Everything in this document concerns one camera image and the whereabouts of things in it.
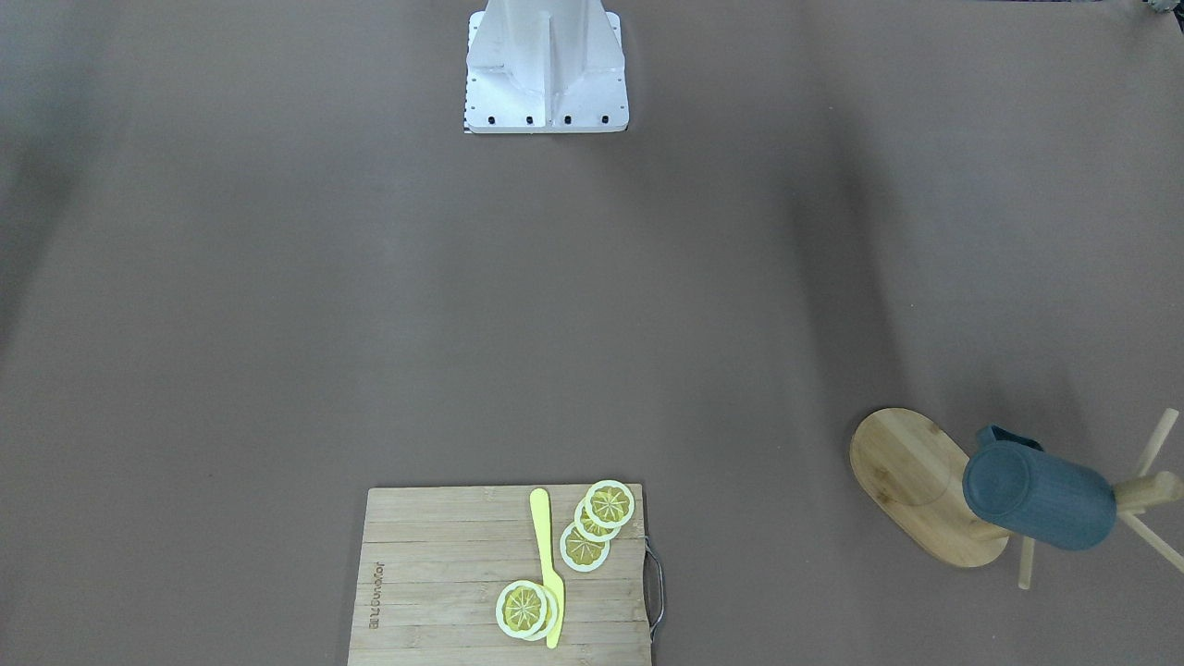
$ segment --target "oval wooden board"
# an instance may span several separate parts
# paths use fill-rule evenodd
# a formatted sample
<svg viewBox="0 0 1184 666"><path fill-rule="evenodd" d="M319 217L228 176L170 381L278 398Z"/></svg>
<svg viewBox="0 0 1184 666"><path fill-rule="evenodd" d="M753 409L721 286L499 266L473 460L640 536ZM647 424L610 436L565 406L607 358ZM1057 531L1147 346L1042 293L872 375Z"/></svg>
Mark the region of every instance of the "oval wooden board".
<svg viewBox="0 0 1184 666"><path fill-rule="evenodd" d="M860 486L926 552L963 568L990 564L1008 545L1008 537L970 536L978 518L963 497L969 461L941 428L908 409L876 411L851 437Z"/></svg>

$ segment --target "brand logo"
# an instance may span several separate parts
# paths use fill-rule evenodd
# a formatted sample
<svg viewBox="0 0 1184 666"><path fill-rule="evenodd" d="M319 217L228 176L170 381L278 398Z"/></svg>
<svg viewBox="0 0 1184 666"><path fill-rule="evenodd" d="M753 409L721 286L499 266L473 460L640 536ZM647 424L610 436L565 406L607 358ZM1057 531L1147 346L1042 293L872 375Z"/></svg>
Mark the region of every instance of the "brand logo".
<svg viewBox="0 0 1184 666"><path fill-rule="evenodd" d="M374 565L374 594L371 595L371 629L378 628L378 615L382 611L382 563Z"/></svg>

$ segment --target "brown table surface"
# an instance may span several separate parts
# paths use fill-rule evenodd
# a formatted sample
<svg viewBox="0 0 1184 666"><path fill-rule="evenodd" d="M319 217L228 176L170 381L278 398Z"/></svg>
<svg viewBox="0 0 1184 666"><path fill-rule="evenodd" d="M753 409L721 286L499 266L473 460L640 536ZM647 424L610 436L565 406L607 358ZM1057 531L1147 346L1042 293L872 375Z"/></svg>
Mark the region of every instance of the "brown table surface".
<svg viewBox="0 0 1184 666"><path fill-rule="evenodd" d="M599 478L658 665L1179 659L1125 527L1024 594L845 460L901 405L1118 480L1184 406L1173 18L620 0L629 132L490 139L480 8L0 6L0 661L345 664L367 488Z"/></svg>

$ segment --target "yellow knife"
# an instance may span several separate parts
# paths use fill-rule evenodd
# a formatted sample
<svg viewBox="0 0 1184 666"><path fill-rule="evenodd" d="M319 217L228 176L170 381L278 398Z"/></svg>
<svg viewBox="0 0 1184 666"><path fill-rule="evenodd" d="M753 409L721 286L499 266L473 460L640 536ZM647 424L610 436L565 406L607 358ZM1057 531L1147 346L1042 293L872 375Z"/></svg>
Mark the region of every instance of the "yellow knife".
<svg viewBox="0 0 1184 666"><path fill-rule="evenodd" d="M534 520L534 538L539 542L539 559L542 562L542 587L559 600L555 626L547 634L547 647L559 645L559 632L564 628L564 579L555 572L551 555L551 495L545 488L530 491L530 518Z"/></svg>

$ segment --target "knife handle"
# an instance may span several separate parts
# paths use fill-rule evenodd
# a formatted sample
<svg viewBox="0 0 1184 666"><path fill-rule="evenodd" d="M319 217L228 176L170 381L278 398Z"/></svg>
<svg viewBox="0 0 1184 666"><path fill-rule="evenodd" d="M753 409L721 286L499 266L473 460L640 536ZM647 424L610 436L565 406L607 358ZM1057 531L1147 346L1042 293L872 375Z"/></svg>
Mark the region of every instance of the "knife handle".
<svg viewBox="0 0 1184 666"><path fill-rule="evenodd" d="M539 559L543 571L554 571L551 556L551 495L546 488L530 491L530 519L534 520L534 538L539 542Z"/></svg>

